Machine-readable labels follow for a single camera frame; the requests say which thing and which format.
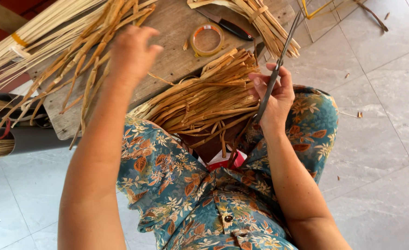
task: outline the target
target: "wooden table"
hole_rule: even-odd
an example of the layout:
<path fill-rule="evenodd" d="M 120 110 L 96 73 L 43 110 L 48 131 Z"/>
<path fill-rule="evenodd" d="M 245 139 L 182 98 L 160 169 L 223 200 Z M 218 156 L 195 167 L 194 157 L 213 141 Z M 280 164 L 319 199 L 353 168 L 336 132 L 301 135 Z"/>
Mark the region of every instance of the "wooden table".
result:
<path fill-rule="evenodd" d="M 280 24 L 284 25 L 294 18 L 294 11 L 286 0 L 264 0 L 264 3 L 269 7 L 269 11 Z M 187 75 L 197 73 L 198 70 L 208 62 L 218 58 L 232 48 L 249 48 L 253 46 L 252 42 L 246 42 L 245 40 L 232 35 L 228 31 L 225 31 L 225 49 L 212 57 L 197 58 L 194 56 L 195 53 L 190 46 L 186 51 L 183 51 L 182 47 L 193 29 L 208 21 L 207 17 L 191 9 L 186 4 L 186 0 L 160 0 L 156 2 L 156 5 L 156 10 L 146 19 L 144 25 L 154 27 L 161 32 L 159 37 L 152 38 L 150 42 L 162 45 L 164 51 L 159 56 L 150 72 L 167 81 L 175 83 Z M 261 42 L 261 38 L 254 26 L 250 25 L 241 15 L 226 7 L 214 4 L 207 5 L 207 9 L 211 13 L 221 15 L 224 19 L 244 28 L 253 37 L 258 37 L 258 43 Z M 90 53 L 87 54 L 86 62 L 90 58 L 93 50 L 94 49 L 90 50 Z M 41 72 L 56 59 L 56 57 L 57 56 L 53 56 L 30 69 L 29 74 L 32 79 L 40 75 Z M 67 81 L 72 76 L 73 70 L 69 72 L 60 83 Z M 68 103 L 71 103 L 74 99 L 84 93 L 87 78 L 88 73 L 78 77 Z M 38 89 L 38 92 L 43 92 L 53 79 L 54 77 L 49 77 L 41 85 L 41 88 Z M 155 78 L 150 76 L 145 77 L 134 91 L 129 110 L 163 92 L 169 87 L 170 85 Z M 80 121 L 81 102 L 77 103 L 64 114 L 59 114 L 62 110 L 62 104 L 67 96 L 69 88 L 70 85 L 63 87 L 59 91 L 47 96 L 44 102 L 44 107 L 50 117 L 53 128 L 55 129 L 58 138 L 61 140 L 72 138 L 78 129 Z"/>

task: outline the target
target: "knife blade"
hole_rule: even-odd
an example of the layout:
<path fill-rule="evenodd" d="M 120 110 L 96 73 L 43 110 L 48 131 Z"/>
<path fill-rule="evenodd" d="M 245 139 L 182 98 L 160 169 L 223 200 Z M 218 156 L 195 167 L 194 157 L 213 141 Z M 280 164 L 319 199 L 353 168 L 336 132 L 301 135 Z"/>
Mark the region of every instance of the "knife blade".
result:
<path fill-rule="evenodd" d="M 231 23 L 228 20 L 225 20 L 221 18 L 221 16 L 214 15 L 207 10 L 205 10 L 203 7 L 195 8 L 196 11 L 200 12 L 201 14 L 207 16 L 209 19 L 213 20 L 214 22 L 218 23 L 220 26 L 224 27 L 228 31 L 230 31 L 232 34 L 240 37 L 241 39 L 247 40 L 247 41 L 253 41 L 254 38 L 244 29 L 240 28 L 239 26 Z"/>

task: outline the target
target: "black knife handle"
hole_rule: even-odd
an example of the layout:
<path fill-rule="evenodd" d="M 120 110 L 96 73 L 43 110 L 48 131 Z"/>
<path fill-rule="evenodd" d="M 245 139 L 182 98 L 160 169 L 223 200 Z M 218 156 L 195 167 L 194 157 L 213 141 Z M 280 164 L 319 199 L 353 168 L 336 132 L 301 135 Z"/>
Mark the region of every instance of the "black knife handle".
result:
<path fill-rule="evenodd" d="M 240 37 L 241 39 L 245 39 L 247 41 L 254 41 L 254 38 L 246 32 L 244 29 L 240 28 L 239 26 L 229 22 L 228 20 L 221 19 L 218 23 L 234 35 Z"/>

